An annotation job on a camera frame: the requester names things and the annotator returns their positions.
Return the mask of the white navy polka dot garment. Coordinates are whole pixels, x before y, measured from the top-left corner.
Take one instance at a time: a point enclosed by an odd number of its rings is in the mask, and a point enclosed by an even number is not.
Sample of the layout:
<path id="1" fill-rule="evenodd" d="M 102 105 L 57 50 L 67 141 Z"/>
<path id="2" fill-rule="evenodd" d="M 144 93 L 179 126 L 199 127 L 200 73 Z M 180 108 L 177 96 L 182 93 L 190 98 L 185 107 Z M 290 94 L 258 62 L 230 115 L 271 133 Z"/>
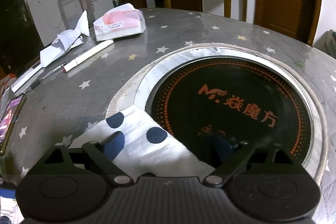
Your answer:
<path id="1" fill-rule="evenodd" d="M 134 105 L 98 122 L 70 147 L 89 141 L 102 144 L 104 156 L 134 180 L 146 173 L 203 179 L 214 171 Z"/>

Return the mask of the built-in round induction cooktop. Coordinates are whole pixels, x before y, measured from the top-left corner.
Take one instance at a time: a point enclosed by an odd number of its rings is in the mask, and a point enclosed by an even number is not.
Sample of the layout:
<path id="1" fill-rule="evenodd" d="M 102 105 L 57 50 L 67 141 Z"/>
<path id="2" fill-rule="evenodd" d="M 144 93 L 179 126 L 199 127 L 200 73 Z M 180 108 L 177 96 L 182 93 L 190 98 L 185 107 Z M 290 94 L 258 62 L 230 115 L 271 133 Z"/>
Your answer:
<path id="1" fill-rule="evenodd" d="M 322 182 L 325 112 L 304 78 L 273 57 L 224 43 L 184 47 L 140 69 L 106 115 L 129 107 L 147 112 L 210 165 L 246 144 L 280 147 Z"/>

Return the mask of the white marker pen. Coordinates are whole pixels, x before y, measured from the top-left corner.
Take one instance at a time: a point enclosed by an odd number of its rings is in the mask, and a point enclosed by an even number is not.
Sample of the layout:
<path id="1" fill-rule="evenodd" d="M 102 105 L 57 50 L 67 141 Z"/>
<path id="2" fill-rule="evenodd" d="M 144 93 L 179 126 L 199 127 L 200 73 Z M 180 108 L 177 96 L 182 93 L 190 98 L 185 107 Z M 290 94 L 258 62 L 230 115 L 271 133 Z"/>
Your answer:
<path id="1" fill-rule="evenodd" d="M 64 67 L 62 67 L 62 71 L 64 73 L 69 72 L 71 69 L 80 65 L 81 63 L 83 63 L 84 61 L 86 61 L 87 59 L 89 59 L 90 57 L 95 55 L 96 53 L 102 51 L 106 47 L 112 45 L 113 43 L 114 43 L 114 41 L 112 39 L 101 42 L 100 44 L 94 46 L 90 50 L 88 50 L 88 51 L 82 53 L 81 55 L 79 55 L 78 57 L 74 58 L 68 64 L 64 65 Z"/>

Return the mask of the smartphone with lit screen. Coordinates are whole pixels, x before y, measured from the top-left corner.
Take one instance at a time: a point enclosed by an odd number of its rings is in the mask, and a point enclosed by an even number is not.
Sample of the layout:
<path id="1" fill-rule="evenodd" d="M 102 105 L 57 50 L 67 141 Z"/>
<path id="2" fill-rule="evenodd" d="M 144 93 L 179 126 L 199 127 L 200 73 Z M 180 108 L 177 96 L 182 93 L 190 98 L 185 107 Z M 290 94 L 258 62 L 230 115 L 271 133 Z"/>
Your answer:
<path id="1" fill-rule="evenodd" d="M 26 94 L 21 94 L 13 98 L 7 105 L 7 108 L 2 116 L 0 128 L 1 156 L 5 154 L 10 134 L 13 130 L 14 124 L 18 118 L 18 115 L 23 107 L 25 100 Z"/>

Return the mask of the crumpled white paper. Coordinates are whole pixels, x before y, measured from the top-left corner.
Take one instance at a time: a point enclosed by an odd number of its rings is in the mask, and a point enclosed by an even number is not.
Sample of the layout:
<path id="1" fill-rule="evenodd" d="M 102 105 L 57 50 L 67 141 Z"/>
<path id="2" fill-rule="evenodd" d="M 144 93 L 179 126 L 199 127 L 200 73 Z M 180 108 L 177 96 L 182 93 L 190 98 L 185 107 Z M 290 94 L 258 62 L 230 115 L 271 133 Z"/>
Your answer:
<path id="1" fill-rule="evenodd" d="M 81 35 L 89 36 L 87 11 L 80 16 L 75 29 L 65 30 L 45 49 L 40 51 L 40 62 L 43 68 L 68 52 Z"/>

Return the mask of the tissue pack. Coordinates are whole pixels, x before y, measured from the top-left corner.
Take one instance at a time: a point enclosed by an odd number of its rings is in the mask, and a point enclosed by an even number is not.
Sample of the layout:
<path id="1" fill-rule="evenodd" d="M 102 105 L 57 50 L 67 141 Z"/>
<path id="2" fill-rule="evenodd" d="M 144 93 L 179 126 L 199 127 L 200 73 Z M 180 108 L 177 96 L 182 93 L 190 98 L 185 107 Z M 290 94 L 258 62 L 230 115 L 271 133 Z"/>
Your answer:
<path id="1" fill-rule="evenodd" d="M 143 12 L 127 3 L 106 12 L 94 21 L 93 27 L 96 40 L 101 42 L 142 34 L 146 30 L 146 22 Z"/>

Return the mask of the water dispenser with bottle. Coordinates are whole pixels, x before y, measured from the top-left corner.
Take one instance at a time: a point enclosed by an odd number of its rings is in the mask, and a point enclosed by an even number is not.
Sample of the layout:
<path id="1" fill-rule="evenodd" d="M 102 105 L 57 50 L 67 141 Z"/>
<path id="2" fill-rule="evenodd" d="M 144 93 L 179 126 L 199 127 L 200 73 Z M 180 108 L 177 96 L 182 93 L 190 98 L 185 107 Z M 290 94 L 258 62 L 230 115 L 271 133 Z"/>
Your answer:
<path id="1" fill-rule="evenodd" d="M 58 0 L 58 8 L 66 29 L 75 29 L 80 18 L 75 0 Z"/>

